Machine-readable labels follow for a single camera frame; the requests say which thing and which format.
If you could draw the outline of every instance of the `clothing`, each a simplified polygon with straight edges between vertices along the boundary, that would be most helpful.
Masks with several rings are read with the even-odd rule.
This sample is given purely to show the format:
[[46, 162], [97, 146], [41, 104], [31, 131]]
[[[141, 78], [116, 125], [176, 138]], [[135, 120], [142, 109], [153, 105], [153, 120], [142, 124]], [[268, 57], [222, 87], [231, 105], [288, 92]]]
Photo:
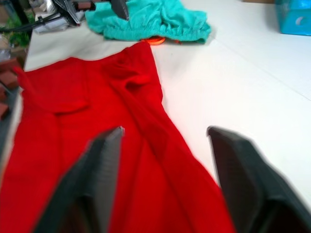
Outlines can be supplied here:
[[117, 17], [109, 2], [86, 12], [89, 28], [107, 39], [138, 41], [152, 36], [205, 43], [211, 32], [202, 11], [184, 8], [180, 0], [129, 0], [129, 21]]
[[234, 232], [219, 187], [162, 107], [147, 43], [17, 73], [23, 113], [0, 192], [0, 232], [31, 232], [88, 142], [118, 126], [125, 131], [109, 232]]

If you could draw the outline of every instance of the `red garment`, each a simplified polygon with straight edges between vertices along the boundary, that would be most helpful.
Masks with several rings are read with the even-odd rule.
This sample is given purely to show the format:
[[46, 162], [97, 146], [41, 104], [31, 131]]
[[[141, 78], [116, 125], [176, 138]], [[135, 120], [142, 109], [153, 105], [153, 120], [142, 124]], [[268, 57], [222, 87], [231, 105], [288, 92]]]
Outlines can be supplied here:
[[0, 193], [0, 232], [34, 229], [89, 140], [125, 128], [111, 233], [232, 233], [220, 189], [162, 107], [147, 43], [19, 73], [23, 113]]

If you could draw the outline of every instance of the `red fabric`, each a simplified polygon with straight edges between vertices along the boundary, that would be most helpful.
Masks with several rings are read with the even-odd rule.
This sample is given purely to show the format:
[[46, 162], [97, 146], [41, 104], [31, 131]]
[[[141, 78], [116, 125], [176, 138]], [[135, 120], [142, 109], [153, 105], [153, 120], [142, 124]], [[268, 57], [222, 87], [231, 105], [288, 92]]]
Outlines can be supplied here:
[[164, 112], [147, 43], [18, 74], [24, 107], [0, 193], [1, 233], [31, 232], [88, 141], [120, 125], [109, 232], [234, 232], [220, 189]]

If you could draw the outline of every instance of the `orange object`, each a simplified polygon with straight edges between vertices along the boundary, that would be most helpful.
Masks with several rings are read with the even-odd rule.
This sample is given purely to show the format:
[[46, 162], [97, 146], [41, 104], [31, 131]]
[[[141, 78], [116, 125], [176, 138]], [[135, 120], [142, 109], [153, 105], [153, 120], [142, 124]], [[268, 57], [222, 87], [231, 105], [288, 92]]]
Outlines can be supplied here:
[[143, 39], [142, 41], [146, 41], [149, 45], [160, 45], [165, 41], [165, 37], [153, 36], [147, 39]]

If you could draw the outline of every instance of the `white tabletop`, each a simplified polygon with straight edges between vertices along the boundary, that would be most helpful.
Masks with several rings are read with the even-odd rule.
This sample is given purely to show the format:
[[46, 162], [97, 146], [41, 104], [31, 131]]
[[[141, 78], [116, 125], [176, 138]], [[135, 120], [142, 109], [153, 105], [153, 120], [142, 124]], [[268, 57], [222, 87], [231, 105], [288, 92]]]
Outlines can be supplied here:
[[[166, 112], [213, 177], [206, 138], [210, 125], [254, 140], [311, 209], [311, 37], [280, 34], [273, 5], [183, 2], [208, 12], [213, 33], [205, 45], [152, 47]], [[33, 34], [26, 70], [70, 56], [96, 60], [132, 44], [106, 41], [85, 23], [65, 32]], [[20, 109], [15, 110], [12, 137]], [[6, 159], [11, 148], [8, 143]]]

